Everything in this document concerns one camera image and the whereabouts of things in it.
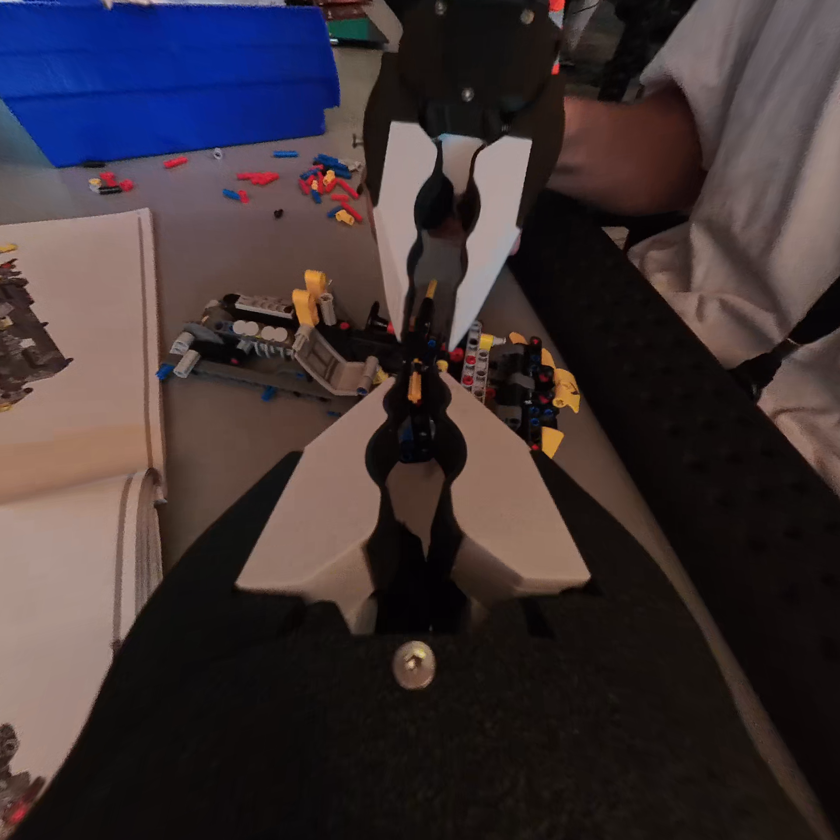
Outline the open instruction booklet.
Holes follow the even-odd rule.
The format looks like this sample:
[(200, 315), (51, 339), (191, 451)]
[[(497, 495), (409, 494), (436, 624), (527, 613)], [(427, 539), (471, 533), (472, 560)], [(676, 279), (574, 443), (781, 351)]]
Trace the open instruction booklet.
[(66, 760), (161, 582), (147, 208), (2, 226), (2, 838)]

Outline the blue plastic bin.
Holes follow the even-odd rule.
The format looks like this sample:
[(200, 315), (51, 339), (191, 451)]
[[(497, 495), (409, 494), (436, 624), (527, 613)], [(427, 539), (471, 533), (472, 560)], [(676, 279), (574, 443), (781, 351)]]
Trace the blue plastic bin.
[(340, 105), (316, 7), (2, 2), (2, 101), (56, 167), (294, 140)]

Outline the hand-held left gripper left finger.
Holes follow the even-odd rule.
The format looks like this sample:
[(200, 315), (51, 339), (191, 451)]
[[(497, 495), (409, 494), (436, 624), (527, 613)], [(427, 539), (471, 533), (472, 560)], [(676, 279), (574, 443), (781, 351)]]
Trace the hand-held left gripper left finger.
[(395, 383), (376, 387), (304, 448), (238, 575), (238, 590), (329, 602), (353, 634), (373, 634), (381, 596), (421, 560), (420, 539), (396, 519), (387, 489), (366, 463)]

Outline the pile of red blue pins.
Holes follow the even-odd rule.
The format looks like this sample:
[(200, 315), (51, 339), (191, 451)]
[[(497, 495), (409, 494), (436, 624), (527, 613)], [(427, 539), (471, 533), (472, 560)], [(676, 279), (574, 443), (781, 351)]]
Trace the pile of red blue pins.
[(279, 150), (250, 146), (215, 149), (148, 162), (153, 173), (161, 173), (165, 185), (179, 194), (200, 197), (203, 203), (218, 196), (246, 206), (265, 193), (272, 212), (278, 208), (286, 211), (278, 203), (280, 199), (288, 203), (294, 189), (315, 204), (334, 201), (328, 217), (338, 217), (347, 225), (363, 221), (357, 210), (345, 209), (360, 199), (362, 188), (353, 185), (353, 177), (361, 165), (347, 164), (327, 154), (304, 154), (300, 146)]

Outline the person's right forearm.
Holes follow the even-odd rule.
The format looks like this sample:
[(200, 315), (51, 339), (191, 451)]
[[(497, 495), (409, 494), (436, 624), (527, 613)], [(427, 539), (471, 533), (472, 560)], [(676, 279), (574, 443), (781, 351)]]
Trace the person's right forearm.
[(666, 85), (640, 101), (567, 96), (563, 144), (548, 187), (626, 216), (689, 210), (706, 179), (693, 112)]

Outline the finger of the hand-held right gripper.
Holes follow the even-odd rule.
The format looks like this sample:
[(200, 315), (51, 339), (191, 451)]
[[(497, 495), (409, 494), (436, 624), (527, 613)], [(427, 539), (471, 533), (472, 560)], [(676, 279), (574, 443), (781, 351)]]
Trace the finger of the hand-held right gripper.
[(465, 194), (477, 198), (477, 211), (465, 240), (451, 346), (466, 336), (520, 236), (519, 209), (531, 147), (527, 138), (501, 138), (479, 147), (471, 159)]
[(385, 303), (402, 344), (409, 341), (423, 231), (440, 197), (450, 198), (455, 191), (445, 163), (443, 142), (430, 137), (420, 123), (391, 123), (373, 219)]

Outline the partly built lego car chassis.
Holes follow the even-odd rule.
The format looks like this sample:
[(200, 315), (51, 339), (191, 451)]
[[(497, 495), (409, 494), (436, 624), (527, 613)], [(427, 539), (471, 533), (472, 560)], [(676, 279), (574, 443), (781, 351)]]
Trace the partly built lego car chassis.
[[(214, 378), (258, 388), (265, 402), (288, 396), (329, 403), (359, 400), (406, 371), (405, 346), (380, 316), (378, 301), (357, 328), (340, 319), (324, 273), (309, 270), (304, 281), (290, 300), (237, 293), (210, 300), (201, 318), (183, 325), (156, 378)], [(578, 413), (581, 393), (540, 337), (496, 336), (480, 321), (456, 346), (434, 335), (429, 368), (452, 375), (532, 451), (553, 457), (564, 437), (560, 410)]]

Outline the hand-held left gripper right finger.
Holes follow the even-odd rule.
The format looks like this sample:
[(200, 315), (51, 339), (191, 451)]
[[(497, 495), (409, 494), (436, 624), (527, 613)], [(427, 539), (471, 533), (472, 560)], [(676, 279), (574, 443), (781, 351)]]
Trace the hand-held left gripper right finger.
[(529, 447), (447, 373), (428, 383), (432, 462), (429, 629), (461, 632), (492, 607), (585, 587), (592, 575)]

